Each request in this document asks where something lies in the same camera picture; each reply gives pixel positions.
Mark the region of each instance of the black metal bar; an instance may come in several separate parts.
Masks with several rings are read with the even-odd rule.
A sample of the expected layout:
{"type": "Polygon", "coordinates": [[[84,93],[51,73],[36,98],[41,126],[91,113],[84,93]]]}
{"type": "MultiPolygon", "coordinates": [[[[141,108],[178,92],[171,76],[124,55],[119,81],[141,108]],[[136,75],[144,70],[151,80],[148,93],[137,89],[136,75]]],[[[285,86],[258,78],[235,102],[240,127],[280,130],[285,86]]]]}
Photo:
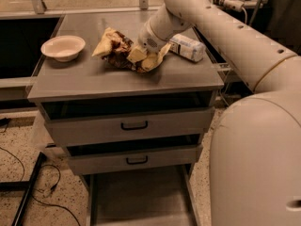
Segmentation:
{"type": "Polygon", "coordinates": [[[16,216],[15,216],[15,219],[13,220],[13,222],[11,224],[12,226],[21,226],[22,225],[25,209],[26,209],[26,206],[29,202],[31,192],[34,188],[34,184],[35,184],[35,182],[38,178],[41,164],[46,160],[46,158],[47,158],[46,155],[44,155],[43,153],[39,154],[39,157],[37,159],[37,162],[35,164],[35,167],[32,170],[32,173],[31,173],[31,176],[30,176],[30,179],[29,179],[29,186],[26,189],[26,191],[24,192],[24,195],[22,197],[22,200],[20,202],[18,211],[17,211],[16,216]]]}
{"type": "Polygon", "coordinates": [[[0,191],[24,191],[28,187],[28,181],[0,183],[0,191]]]}

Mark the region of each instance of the open drawer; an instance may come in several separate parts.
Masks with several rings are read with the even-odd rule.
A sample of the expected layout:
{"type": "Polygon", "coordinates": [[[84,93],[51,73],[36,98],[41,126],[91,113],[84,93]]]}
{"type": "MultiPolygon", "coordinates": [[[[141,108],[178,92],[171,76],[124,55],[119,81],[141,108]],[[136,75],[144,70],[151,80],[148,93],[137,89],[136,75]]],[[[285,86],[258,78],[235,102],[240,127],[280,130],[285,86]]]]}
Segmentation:
{"type": "Polygon", "coordinates": [[[201,139],[189,135],[70,147],[68,164],[75,175],[194,164],[201,139]]]}
{"type": "Polygon", "coordinates": [[[90,177],[87,225],[200,225],[184,166],[90,177]]]}

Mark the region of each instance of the cabinet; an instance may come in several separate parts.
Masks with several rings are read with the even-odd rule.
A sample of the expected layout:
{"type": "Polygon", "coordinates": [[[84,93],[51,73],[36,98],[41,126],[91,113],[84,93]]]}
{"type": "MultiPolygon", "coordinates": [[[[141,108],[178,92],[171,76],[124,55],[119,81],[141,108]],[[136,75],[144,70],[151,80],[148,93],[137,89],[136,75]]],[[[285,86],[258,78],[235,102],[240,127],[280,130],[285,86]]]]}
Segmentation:
{"type": "MultiPolygon", "coordinates": [[[[137,177],[142,185],[151,180],[152,186],[140,191],[147,196],[152,190],[156,191],[157,186],[165,187],[161,185],[164,175],[167,178],[173,175],[168,180],[178,182],[180,187],[176,186],[178,189],[174,191],[166,186],[167,193],[174,191],[176,200],[184,188],[184,194],[190,195],[185,178],[199,159],[201,140],[214,114],[214,99],[223,86],[207,56],[193,63],[168,53],[162,65],[143,74],[116,69],[91,57],[108,26],[135,40],[137,31],[151,14],[152,11],[135,11],[66,15],[58,35],[80,36],[87,47],[69,63],[45,59],[28,96],[39,107],[56,146],[62,147],[68,155],[72,172],[79,175],[90,190],[90,211],[94,213],[88,224],[98,225],[96,221],[102,218],[99,217],[102,210],[95,213],[95,208],[105,208],[95,202],[97,197],[93,195],[103,195],[103,187],[113,190],[115,178],[124,184],[122,188],[138,184],[137,177]]],[[[194,36],[193,31],[188,31],[187,36],[194,36]]],[[[179,201],[180,208],[191,202],[183,199],[179,201]]],[[[159,211],[150,210],[150,214],[143,211],[133,218],[143,220],[144,214],[148,218],[159,211]]],[[[115,213],[108,214],[101,222],[113,217],[113,225],[122,225],[124,218],[115,213]]],[[[125,218],[131,220],[130,215],[125,213],[125,218]]],[[[165,215],[165,225],[168,225],[168,215],[165,215]]],[[[191,225],[198,225],[197,221],[192,220],[191,225]]]]}

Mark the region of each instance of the drawer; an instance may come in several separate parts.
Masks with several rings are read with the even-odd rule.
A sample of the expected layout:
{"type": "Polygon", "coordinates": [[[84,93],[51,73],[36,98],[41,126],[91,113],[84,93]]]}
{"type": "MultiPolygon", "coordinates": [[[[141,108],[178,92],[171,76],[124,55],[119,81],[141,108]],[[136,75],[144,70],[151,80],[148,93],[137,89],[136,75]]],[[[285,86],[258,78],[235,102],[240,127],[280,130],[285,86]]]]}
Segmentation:
{"type": "Polygon", "coordinates": [[[157,114],[132,114],[45,124],[57,146],[75,146],[152,137],[202,134],[212,121],[213,108],[157,114]]]}
{"type": "Polygon", "coordinates": [[[90,176],[87,225],[199,226],[184,167],[90,176]]]}
{"type": "Polygon", "coordinates": [[[199,140],[192,135],[71,147],[68,164],[75,175],[193,164],[201,154],[199,140]]]}

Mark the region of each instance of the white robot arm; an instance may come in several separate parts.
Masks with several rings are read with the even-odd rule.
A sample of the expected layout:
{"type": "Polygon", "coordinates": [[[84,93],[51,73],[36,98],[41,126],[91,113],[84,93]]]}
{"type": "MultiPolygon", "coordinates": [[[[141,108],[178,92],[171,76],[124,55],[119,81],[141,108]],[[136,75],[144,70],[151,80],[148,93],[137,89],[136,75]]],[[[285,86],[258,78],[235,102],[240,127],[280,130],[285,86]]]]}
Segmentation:
{"type": "Polygon", "coordinates": [[[195,26],[256,95],[233,104],[211,145],[213,226],[301,222],[301,57],[212,0],[164,0],[138,41],[158,51],[195,26]]]}

